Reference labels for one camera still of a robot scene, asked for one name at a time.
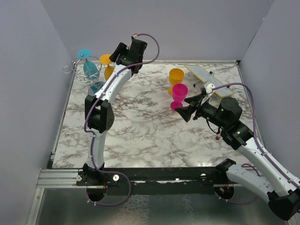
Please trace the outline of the blue wine glass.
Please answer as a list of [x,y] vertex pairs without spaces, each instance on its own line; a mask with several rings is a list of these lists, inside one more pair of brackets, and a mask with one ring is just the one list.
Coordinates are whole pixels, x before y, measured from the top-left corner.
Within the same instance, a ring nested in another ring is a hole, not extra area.
[[81,49],[78,51],[77,56],[83,62],[83,80],[85,82],[95,82],[99,78],[99,69],[89,60],[91,57],[90,49]]

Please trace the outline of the pink wine glass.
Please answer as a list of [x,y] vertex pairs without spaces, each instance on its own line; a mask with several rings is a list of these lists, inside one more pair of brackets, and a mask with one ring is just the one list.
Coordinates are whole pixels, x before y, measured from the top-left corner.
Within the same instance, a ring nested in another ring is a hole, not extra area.
[[178,83],[173,86],[172,88],[172,98],[173,101],[171,102],[170,108],[175,111],[175,108],[182,107],[182,102],[186,98],[188,94],[188,87],[182,83]]

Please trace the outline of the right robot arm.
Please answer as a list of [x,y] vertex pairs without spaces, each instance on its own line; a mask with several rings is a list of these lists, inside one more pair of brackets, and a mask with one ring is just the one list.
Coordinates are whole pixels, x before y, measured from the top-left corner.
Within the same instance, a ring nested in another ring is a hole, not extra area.
[[300,210],[300,179],[284,168],[256,138],[256,134],[240,121],[242,108],[236,99],[225,97],[219,107],[212,106],[205,96],[199,94],[184,100],[186,107],[175,110],[184,121],[202,117],[221,129],[223,141],[246,157],[263,175],[245,171],[232,160],[218,165],[216,180],[239,183],[260,196],[271,211],[280,219],[288,221]]

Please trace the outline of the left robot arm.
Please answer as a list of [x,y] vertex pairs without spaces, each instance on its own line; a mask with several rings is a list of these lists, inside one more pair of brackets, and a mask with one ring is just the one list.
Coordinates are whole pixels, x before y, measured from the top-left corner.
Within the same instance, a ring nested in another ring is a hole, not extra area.
[[147,43],[132,37],[130,45],[119,43],[112,54],[100,57],[103,65],[116,63],[113,69],[105,70],[106,82],[94,95],[85,98],[84,131],[91,134],[88,159],[78,173],[77,185],[98,185],[104,181],[104,145],[108,130],[114,123],[112,104],[123,85],[142,67]]

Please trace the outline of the yellow wine glass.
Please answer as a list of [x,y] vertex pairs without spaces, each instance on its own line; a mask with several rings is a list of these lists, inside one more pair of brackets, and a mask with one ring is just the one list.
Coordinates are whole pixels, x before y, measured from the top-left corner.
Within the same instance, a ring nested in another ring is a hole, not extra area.
[[106,81],[108,81],[108,79],[110,78],[110,76],[114,71],[114,67],[111,66],[112,61],[110,60],[110,56],[111,56],[110,54],[104,54],[99,58],[99,62],[102,65],[106,66],[104,71],[104,76]]
[[169,72],[169,82],[170,82],[170,88],[168,89],[168,94],[171,96],[173,92],[173,86],[182,83],[184,78],[184,71],[180,68],[173,68]]

